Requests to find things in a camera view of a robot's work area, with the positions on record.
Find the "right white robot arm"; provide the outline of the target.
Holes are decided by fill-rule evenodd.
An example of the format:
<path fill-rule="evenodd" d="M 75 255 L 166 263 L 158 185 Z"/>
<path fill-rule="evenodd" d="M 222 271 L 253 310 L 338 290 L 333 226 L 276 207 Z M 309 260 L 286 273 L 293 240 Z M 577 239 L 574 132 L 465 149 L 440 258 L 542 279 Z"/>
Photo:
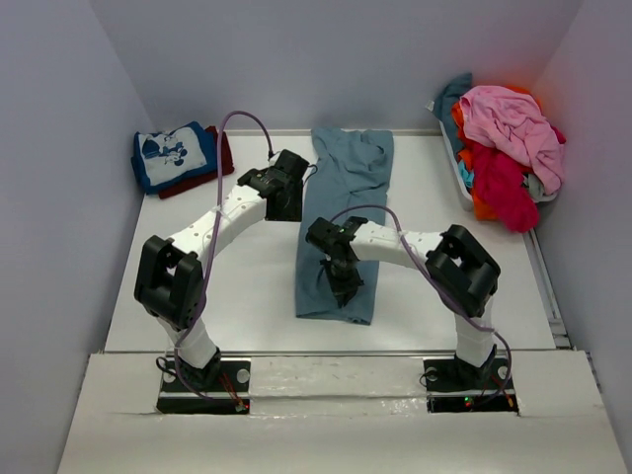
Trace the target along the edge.
<path fill-rule="evenodd" d="M 497 353 L 489 305 L 501 269 L 465 227 L 409 232 L 365 217 L 352 216 L 341 225 L 320 217 L 308 228 L 306 242 L 324 255 L 321 266 L 340 307 L 363 286 L 360 262 L 420 271 L 453 311 L 456 331 L 453 359 L 425 369 L 427 387 L 443 393 L 484 389 Z"/>

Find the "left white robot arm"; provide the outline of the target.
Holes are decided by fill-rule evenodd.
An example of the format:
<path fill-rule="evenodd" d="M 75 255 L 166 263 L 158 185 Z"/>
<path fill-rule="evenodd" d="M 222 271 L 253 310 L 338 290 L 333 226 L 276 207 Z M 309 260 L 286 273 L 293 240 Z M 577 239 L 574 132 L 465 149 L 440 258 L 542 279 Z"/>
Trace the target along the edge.
<path fill-rule="evenodd" d="M 143 244 L 133 296 L 173 343 L 175 376 L 188 390 L 205 395 L 220 372 L 221 350 L 201 319 L 214 257 L 261 221 L 299 222 L 311 167 L 282 150 L 268 167 L 246 172 L 189 227 Z"/>

